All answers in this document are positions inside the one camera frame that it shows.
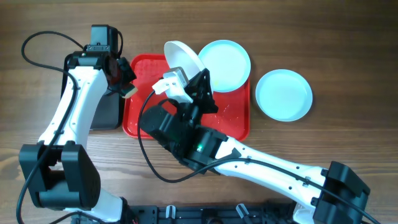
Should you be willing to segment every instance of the black mounting base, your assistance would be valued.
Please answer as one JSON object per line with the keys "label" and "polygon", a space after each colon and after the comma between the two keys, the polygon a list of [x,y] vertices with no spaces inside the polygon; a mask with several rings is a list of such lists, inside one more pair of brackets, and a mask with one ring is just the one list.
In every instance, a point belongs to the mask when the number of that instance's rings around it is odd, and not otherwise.
{"label": "black mounting base", "polygon": [[[246,206],[253,224],[290,224],[295,202],[266,202]],[[131,206],[138,217],[137,224],[245,224],[236,206],[176,207],[175,219],[166,219],[166,208],[157,206]],[[97,224],[85,217],[72,217],[72,224]]]}

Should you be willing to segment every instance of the wooden table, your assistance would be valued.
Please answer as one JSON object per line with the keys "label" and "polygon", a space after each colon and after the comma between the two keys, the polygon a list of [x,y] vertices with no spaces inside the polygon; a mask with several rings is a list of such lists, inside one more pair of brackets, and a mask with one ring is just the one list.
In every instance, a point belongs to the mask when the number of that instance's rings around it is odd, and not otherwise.
{"label": "wooden table", "polygon": [[[87,44],[92,24],[118,28],[124,36],[123,55],[129,59],[162,53],[168,40],[181,40],[197,52],[213,40],[233,40],[251,57],[252,89],[277,68],[302,74],[315,97],[309,114],[281,123],[252,106],[251,133],[244,143],[313,166],[342,162],[370,186],[366,210],[383,223],[398,220],[397,2],[1,2],[0,223],[16,222],[16,201],[24,183],[19,149],[37,142],[60,96],[61,74],[25,62],[21,44],[42,30],[63,32]],[[31,59],[58,67],[74,50],[71,42],[53,35],[36,38],[26,48]],[[144,145],[163,176],[175,179],[190,172],[156,142]],[[237,204],[282,197],[248,181],[214,174],[166,184],[153,175],[138,142],[121,128],[90,133],[87,151],[102,187],[131,205]],[[26,223],[48,223],[63,215],[35,208],[29,196],[22,211]]]}

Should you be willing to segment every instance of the tabletop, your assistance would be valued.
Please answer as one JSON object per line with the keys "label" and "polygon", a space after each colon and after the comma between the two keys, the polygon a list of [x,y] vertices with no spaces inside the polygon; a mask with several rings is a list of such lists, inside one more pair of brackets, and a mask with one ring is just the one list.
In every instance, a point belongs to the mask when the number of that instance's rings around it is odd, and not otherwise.
{"label": "tabletop", "polygon": [[[110,2],[0,1],[0,223],[15,223],[24,177],[18,162],[23,144],[35,144],[60,99],[62,76],[34,67],[21,45],[42,30],[62,32],[82,44],[92,24],[109,24],[124,36],[123,56],[163,53],[169,40],[199,52],[219,39],[233,40],[250,55],[252,91],[267,72],[286,68],[312,87],[314,104],[302,119],[274,121],[252,97],[250,147],[290,161],[328,168],[350,166],[371,189],[366,211],[382,223],[398,220],[398,3],[396,1],[193,1]],[[63,66],[77,47],[54,35],[33,39],[28,57]],[[191,172],[155,141],[148,156],[166,178]],[[137,140],[121,128],[92,131],[87,151],[101,186],[130,205],[261,203],[283,198],[234,177],[207,173],[179,184],[157,179]],[[63,215],[24,200],[26,223],[48,223]]]}

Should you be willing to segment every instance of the cable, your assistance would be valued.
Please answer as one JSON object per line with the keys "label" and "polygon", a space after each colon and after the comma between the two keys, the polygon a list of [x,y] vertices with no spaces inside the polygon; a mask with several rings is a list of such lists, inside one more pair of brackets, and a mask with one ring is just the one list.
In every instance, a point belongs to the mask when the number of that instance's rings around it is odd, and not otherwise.
{"label": "cable", "polygon": [[62,216],[61,218],[59,218],[59,219],[57,219],[57,220],[55,220],[55,221],[53,221],[53,222],[50,222],[50,224],[57,224],[57,223],[60,223],[60,222],[62,222],[64,219],[66,219],[66,218],[68,218],[68,217],[71,217],[72,215],[80,215],[80,216],[89,218],[90,220],[97,221],[97,222],[100,223],[100,224],[106,224],[106,222],[102,221],[100,218],[96,218],[96,217],[94,217],[94,216],[92,216],[92,215],[85,214],[85,213],[83,213],[83,212],[71,212],[71,213],[68,213],[68,214]]}
{"label": "cable", "polygon": [[66,74],[73,82],[73,93],[72,93],[72,98],[69,102],[68,108],[65,112],[65,114],[63,115],[63,118],[60,122],[60,125],[58,126],[57,130],[54,133],[54,137],[52,138],[52,140],[50,141],[50,143],[48,144],[47,148],[45,149],[45,151],[43,152],[43,154],[40,156],[39,160],[36,162],[35,166],[33,167],[32,171],[30,172],[28,178],[26,178],[26,181],[24,183],[24,186],[22,187],[21,193],[19,194],[19,198],[18,198],[18,202],[17,202],[17,208],[16,208],[16,216],[17,216],[17,221],[19,224],[23,224],[24,221],[22,220],[22,202],[24,200],[25,194],[26,194],[26,190],[30,184],[30,182],[32,181],[32,178],[34,176],[34,174],[37,172],[37,169],[40,167],[40,165],[43,163],[43,161],[45,160],[45,158],[47,157],[47,155],[49,154],[52,146],[54,145],[55,141],[58,139],[59,135],[62,132],[62,129],[69,117],[69,114],[73,108],[73,104],[75,103],[76,100],[76,94],[77,94],[77,89],[78,89],[78,84],[77,81],[75,79],[75,77],[73,77],[69,72],[64,71],[61,68],[57,68],[57,67],[53,67],[50,65],[44,65],[41,63],[37,63],[37,62],[33,62],[32,60],[30,60],[29,58],[26,57],[25,54],[25,46],[28,43],[28,41],[30,41],[32,38],[38,36],[38,35],[42,35],[42,34],[55,34],[55,35],[60,35],[70,41],[72,41],[73,43],[77,44],[77,46],[79,46],[80,48],[83,48],[82,45],[80,45],[77,41],[73,40],[71,37],[65,35],[65,34],[61,34],[59,32],[54,32],[54,31],[42,31],[42,32],[37,32],[35,34],[30,35],[22,44],[22,48],[21,48],[21,54],[22,57],[29,62],[32,65],[38,66],[38,67],[42,67],[42,68],[47,68],[47,69],[51,69],[51,70],[55,70],[58,72],[62,72],[64,74]]}
{"label": "cable", "polygon": [[119,49],[119,52],[118,52],[118,56],[119,56],[119,58],[120,58],[120,56],[122,56],[122,51],[123,51],[123,35],[122,35],[122,32],[120,32],[120,31],[118,31],[118,34],[119,34],[119,36],[120,36],[120,49]]}
{"label": "cable", "polygon": [[144,102],[144,104],[142,105],[141,110],[140,110],[140,112],[139,112],[138,121],[137,121],[137,128],[138,128],[137,137],[138,137],[138,143],[139,143],[139,145],[140,145],[140,147],[141,147],[142,154],[144,155],[145,160],[146,160],[146,162],[148,163],[149,168],[150,168],[150,169],[152,170],[152,172],[156,175],[156,177],[158,177],[160,180],[163,180],[164,182],[167,182],[167,183],[179,183],[179,182],[182,182],[182,181],[184,181],[184,180],[187,180],[187,179],[189,179],[189,178],[191,178],[191,177],[193,177],[193,176],[195,176],[195,175],[197,175],[197,174],[199,174],[199,173],[201,173],[201,172],[204,172],[204,171],[206,171],[206,170],[212,169],[212,168],[214,168],[214,167],[216,167],[216,166],[220,166],[220,165],[222,165],[222,164],[224,164],[224,163],[227,163],[227,162],[252,162],[252,163],[254,163],[254,164],[259,164],[259,165],[262,165],[262,166],[269,167],[269,168],[274,169],[274,170],[276,170],[276,171],[279,171],[279,172],[281,172],[281,173],[283,173],[283,174],[289,175],[289,176],[295,178],[296,180],[300,180],[300,181],[302,181],[302,182],[304,182],[304,183],[306,183],[306,184],[308,184],[308,185],[311,185],[311,186],[313,186],[313,187],[315,187],[315,188],[321,190],[322,192],[325,192],[325,193],[331,195],[332,197],[336,198],[336,199],[339,200],[340,202],[343,202],[344,204],[346,204],[347,206],[351,207],[352,209],[356,210],[357,212],[359,212],[360,214],[362,214],[362,216],[364,216],[364,217],[366,217],[367,219],[369,219],[371,222],[373,222],[373,223],[375,223],[375,224],[380,224],[375,218],[373,218],[372,216],[370,216],[370,214],[366,213],[364,210],[362,210],[362,209],[359,208],[358,206],[356,206],[356,205],[354,205],[354,204],[352,204],[352,203],[346,201],[345,199],[341,198],[340,196],[334,194],[333,192],[330,192],[329,190],[324,189],[321,185],[318,185],[318,184],[312,182],[311,180],[308,180],[308,179],[306,179],[306,178],[304,178],[304,177],[301,177],[301,176],[299,176],[299,175],[297,175],[297,174],[294,174],[294,173],[291,172],[291,171],[285,170],[285,169],[283,169],[283,168],[280,168],[280,167],[278,167],[278,166],[269,164],[269,163],[267,163],[267,162],[257,161],[257,160],[253,160],[253,159],[246,159],[246,158],[221,159],[221,160],[218,160],[218,161],[216,161],[216,162],[213,162],[213,163],[211,163],[211,164],[209,164],[209,165],[207,165],[207,166],[205,166],[205,167],[202,167],[201,169],[196,170],[195,172],[192,172],[191,174],[188,174],[188,175],[186,175],[185,177],[182,177],[182,178],[179,178],[179,179],[169,180],[169,179],[166,179],[166,178],[162,177],[162,176],[155,170],[154,166],[150,163],[149,158],[148,158],[148,155],[147,155],[146,152],[145,152],[145,149],[144,149],[144,146],[142,145],[142,140],[141,140],[141,129],[140,129],[140,120],[141,120],[141,116],[142,116],[142,113],[143,113],[143,111],[144,111],[145,105],[148,103],[149,99],[151,98],[151,96],[152,96],[154,93],[155,93],[155,91],[152,91],[152,93],[149,94],[149,96],[148,96],[147,99],[145,100],[145,102]]}

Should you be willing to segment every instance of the tray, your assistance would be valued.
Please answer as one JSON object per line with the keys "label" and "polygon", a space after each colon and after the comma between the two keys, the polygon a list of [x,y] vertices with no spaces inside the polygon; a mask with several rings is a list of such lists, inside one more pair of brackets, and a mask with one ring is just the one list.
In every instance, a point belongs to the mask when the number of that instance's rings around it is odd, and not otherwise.
{"label": "tray", "polygon": [[[140,54],[131,62],[131,68],[137,79],[134,85],[138,92],[130,99],[126,99],[123,115],[123,130],[133,138],[137,138],[137,120],[142,104],[152,92],[155,84],[169,69],[166,58],[162,54]],[[218,106],[217,114],[204,114],[201,125],[214,128],[217,131],[234,137],[238,141],[245,140],[250,132],[250,83],[249,80],[235,91],[229,93],[216,93],[213,97]],[[153,95],[146,105],[146,109],[156,105],[166,98],[166,94]],[[170,111],[172,105],[164,104]],[[152,139],[141,130],[142,139]]]}

